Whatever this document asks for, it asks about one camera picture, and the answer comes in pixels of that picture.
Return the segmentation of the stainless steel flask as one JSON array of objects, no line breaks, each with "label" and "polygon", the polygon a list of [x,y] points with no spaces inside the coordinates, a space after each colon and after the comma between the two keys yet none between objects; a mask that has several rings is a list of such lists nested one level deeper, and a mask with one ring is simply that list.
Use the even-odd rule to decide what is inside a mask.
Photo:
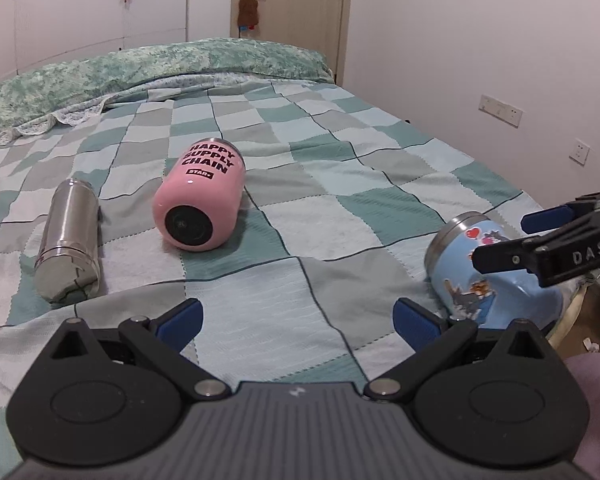
[{"label": "stainless steel flask", "polygon": [[91,298],[99,291],[99,202],[92,186],[70,178],[56,188],[50,203],[34,286],[50,304]]}]

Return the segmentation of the beige wooden door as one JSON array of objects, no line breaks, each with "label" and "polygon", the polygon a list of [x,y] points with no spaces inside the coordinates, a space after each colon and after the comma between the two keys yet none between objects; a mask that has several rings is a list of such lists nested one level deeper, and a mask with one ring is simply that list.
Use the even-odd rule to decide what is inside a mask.
[{"label": "beige wooden door", "polygon": [[320,52],[336,81],[343,76],[351,0],[258,0],[259,25],[237,27],[239,0],[230,0],[230,36],[293,44]]}]

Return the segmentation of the white wall socket panel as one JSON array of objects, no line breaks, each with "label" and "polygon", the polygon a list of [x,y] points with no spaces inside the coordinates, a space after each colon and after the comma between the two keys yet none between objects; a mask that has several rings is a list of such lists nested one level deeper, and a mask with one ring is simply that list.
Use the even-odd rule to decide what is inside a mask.
[{"label": "white wall socket panel", "polygon": [[486,113],[501,122],[506,122],[514,128],[518,128],[521,122],[522,110],[513,105],[492,98],[492,96],[481,96],[478,106],[480,112]]}]

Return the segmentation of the white built-in wardrobe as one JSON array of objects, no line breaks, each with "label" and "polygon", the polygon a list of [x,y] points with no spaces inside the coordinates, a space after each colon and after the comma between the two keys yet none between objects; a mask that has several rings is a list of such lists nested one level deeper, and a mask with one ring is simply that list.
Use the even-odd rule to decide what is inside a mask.
[{"label": "white built-in wardrobe", "polygon": [[0,0],[0,81],[50,63],[230,32],[230,0]]}]

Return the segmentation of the checkered teal bed blanket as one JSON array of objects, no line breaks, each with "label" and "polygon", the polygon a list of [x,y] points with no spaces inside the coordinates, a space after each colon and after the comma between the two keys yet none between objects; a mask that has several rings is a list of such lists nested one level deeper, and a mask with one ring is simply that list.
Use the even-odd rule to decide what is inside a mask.
[{"label": "checkered teal bed blanket", "polygon": [[[246,164],[236,229],[211,252],[182,252],[151,201],[174,162],[218,136]],[[99,199],[102,284],[55,307],[35,257],[52,196],[87,181]],[[0,478],[19,462],[8,400],[66,318],[114,327],[187,298],[204,328],[186,356],[243,380],[362,384],[407,356],[394,302],[434,312],[424,253],[445,221],[479,211],[519,234],[532,198],[481,162],[334,84],[227,76],[182,92],[142,89],[82,124],[0,144]]]}]

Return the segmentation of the white wall outlet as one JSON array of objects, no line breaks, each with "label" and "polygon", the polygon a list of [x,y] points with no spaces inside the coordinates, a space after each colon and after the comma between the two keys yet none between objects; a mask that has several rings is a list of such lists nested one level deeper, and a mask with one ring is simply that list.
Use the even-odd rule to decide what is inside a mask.
[{"label": "white wall outlet", "polygon": [[569,158],[579,164],[585,166],[588,160],[588,154],[590,154],[591,148],[585,142],[577,139],[573,143],[572,150],[569,154]]}]

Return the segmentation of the blue cartoon cup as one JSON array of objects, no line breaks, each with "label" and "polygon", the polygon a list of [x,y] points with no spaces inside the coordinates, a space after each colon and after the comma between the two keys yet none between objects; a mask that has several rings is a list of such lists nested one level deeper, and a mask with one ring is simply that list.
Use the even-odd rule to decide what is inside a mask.
[{"label": "blue cartoon cup", "polygon": [[483,275],[472,264],[474,250],[506,242],[502,226],[477,211],[451,219],[431,241],[424,266],[432,288],[450,318],[469,318],[483,328],[504,330],[515,318],[528,318],[550,330],[562,316],[557,287],[542,288],[524,270]]}]

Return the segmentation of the green floral duvet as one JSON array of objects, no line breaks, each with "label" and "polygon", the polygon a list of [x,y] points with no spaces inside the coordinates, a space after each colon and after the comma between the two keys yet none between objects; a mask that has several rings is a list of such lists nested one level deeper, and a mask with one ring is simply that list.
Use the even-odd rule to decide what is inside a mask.
[{"label": "green floral duvet", "polygon": [[75,126],[124,96],[209,88],[217,74],[334,81],[321,53],[253,39],[208,38],[47,64],[0,83],[0,148],[56,124]]}]

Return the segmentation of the pink printed cup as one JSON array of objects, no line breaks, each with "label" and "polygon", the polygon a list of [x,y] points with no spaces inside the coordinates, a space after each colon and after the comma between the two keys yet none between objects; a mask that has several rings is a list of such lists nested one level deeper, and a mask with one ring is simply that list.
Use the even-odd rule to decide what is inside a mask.
[{"label": "pink printed cup", "polygon": [[155,192],[152,215],[170,244],[206,252],[233,234],[246,165],[234,144],[220,138],[192,144]]}]

